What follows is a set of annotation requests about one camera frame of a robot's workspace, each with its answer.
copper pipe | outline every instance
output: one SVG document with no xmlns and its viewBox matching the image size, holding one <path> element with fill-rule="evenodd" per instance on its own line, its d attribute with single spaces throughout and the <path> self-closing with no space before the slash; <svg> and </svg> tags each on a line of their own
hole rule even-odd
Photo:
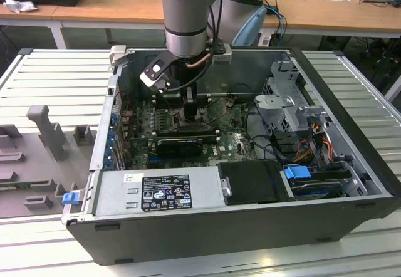
<svg viewBox="0 0 401 277">
<path fill-rule="evenodd" d="M 206 54 L 203 58 L 201 58 L 198 62 L 195 63 L 187 63 L 187 68 L 195 68 L 198 67 L 203 62 L 207 61 L 212 55 L 210 53 Z"/>
</svg>

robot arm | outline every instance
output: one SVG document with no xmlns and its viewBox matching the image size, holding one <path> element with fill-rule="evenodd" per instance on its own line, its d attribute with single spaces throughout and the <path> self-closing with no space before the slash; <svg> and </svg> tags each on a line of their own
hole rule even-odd
<svg viewBox="0 0 401 277">
<path fill-rule="evenodd" d="M 178 91 L 198 80 L 211 63 L 217 43 L 207 46 L 207 24 L 215 25 L 219 20 L 220 0 L 162 1 L 167 51 L 159 54 L 140 78 L 155 91 Z M 221 33 L 225 42 L 240 46 L 253 42 L 266 14 L 262 3 L 262 0 L 222 0 Z M 211 6 L 213 17 L 209 14 Z M 169 88 L 170 77 L 185 85 Z"/>
</svg>

desk leg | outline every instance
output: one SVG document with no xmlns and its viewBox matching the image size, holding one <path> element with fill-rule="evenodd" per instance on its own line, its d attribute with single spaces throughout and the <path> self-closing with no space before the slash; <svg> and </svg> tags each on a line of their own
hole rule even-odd
<svg viewBox="0 0 401 277">
<path fill-rule="evenodd" d="M 384 96 L 391 103 L 401 92 L 401 74 L 400 73 L 401 73 L 401 69 L 398 69 L 396 72 L 396 75 L 399 75 L 397 81 L 395 81 L 395 83 L 391 86 L 391 88 L 388 90 L 388 92 Z"/>
<path fill-rule="evenodd" d="M 53 38 L 55 39 L 56 46 L 57 48 L 66 50 L 67 44 L 65 43 L 63 33 L 61 32 L 62 25 L 59 21 L 53 21 L 50 25 L 49 28 L 51 30 L 51 33 L 53 34 Z"/>
<path fill-rule="evenodd" d="M 112 30 L 110 28 L 106 29 L 106 37 L 107 37 L 107 43 L 114 43 L 113 41 L 113 36 L 112 36 Z"/>
</svg>

blue drive latch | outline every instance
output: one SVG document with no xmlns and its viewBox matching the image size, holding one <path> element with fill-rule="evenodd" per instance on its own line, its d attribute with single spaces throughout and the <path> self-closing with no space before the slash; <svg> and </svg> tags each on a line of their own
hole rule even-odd
<svg viewBox="0 0 401 277">
<path fill-rule="evenodd" d="M 287 179 L 309 179 L 311 173 L 306 166 L 289 166 L 284 169 Z"/>
</svg>

white sticker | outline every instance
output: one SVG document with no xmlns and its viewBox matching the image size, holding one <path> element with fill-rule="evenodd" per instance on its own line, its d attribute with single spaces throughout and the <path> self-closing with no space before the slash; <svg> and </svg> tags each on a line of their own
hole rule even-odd
<svg viewBox="0 0 401 277">
<path fill-rule="evenodd" d="M 124 174 L 124 182 L 142 182 L 144 173 Z"/>
</svg>

